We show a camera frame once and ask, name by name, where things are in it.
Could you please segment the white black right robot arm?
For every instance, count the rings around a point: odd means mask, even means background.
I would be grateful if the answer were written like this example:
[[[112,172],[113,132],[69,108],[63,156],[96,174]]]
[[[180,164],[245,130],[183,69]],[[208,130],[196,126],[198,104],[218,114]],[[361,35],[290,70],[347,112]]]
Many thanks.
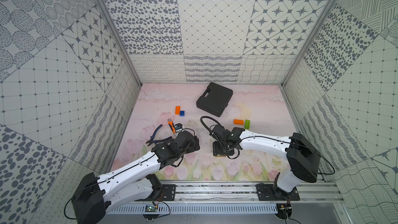
[[[302,182],[317,181],[321,155],[300,133],[278,137],[243,128],[229,131],[220,125],[214,126],[209,132],[225,151],[255,150],[286,159],[289,166],[276,176],[273,186],[275,192],[289,194]]]

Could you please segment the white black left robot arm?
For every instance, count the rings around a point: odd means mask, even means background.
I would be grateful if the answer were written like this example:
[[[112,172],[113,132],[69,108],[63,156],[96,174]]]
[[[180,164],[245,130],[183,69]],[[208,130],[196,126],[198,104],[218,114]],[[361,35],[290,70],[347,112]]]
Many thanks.
[[[177,167],[184,155],[200,149],[199,139],[184,130],[171,141],[155,144],[141,158],[99,176],[85,175],[69,199],[74,220],[96,224],[114,208],[136,200],[154,201],[161,195],[162,184],[155,173],[164,167]]]

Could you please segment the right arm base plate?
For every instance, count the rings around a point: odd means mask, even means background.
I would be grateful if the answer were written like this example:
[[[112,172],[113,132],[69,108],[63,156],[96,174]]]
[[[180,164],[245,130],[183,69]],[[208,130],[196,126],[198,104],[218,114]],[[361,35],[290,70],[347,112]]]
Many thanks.
[[[271,184],[259,183],[256,185],[256,193],[259,201],[299,201],[300,196],[296,188],[291,192],[285,192]]]

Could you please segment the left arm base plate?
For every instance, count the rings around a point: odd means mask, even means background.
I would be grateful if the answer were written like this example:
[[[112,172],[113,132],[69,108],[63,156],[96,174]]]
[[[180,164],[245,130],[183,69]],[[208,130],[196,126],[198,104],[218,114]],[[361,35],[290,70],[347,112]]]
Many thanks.
[[[153,191],[153,199],[158,201],[171,202],[175,200],[176,185],[166,184],[162,185]]]

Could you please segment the green long lego brick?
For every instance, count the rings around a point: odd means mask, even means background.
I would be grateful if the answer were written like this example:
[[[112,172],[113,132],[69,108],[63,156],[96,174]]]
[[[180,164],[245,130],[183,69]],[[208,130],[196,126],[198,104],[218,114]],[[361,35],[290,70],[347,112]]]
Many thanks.
[[[250,124],[251,124],[251,121],[246,119],[244,121],[244,129],[249,130],[250,129]]]

